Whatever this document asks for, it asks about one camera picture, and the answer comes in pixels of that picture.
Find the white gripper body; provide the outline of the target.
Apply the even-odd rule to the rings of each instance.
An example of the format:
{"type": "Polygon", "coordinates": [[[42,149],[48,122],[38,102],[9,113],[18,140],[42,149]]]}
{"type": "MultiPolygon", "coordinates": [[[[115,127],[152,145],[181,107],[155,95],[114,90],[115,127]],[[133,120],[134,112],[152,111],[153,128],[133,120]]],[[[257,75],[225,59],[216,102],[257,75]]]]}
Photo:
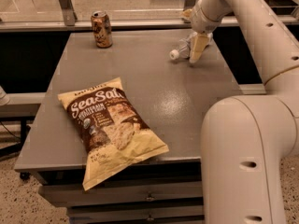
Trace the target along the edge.
{"type": "Polygon", "coordinates": [[[217,0],[199,0],[192,8],[191,25],[199,34],[212,33],[221,24],[221,3],[217,0]]]}

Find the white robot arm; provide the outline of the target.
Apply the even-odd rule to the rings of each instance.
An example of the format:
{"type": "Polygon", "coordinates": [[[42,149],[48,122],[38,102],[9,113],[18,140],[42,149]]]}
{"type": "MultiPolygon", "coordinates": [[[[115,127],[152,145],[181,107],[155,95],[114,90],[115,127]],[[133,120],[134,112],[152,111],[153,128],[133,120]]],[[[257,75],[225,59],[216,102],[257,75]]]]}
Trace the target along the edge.
{"type": "Polygon", "coordinates": [[[235,14],[265,93],[223,99],[206,113],[205,224],[286,224],[279,168],[298,152],[298,42],[264,0],[201,0],[192,28],[211,33],[228,13],[235,14]]]}

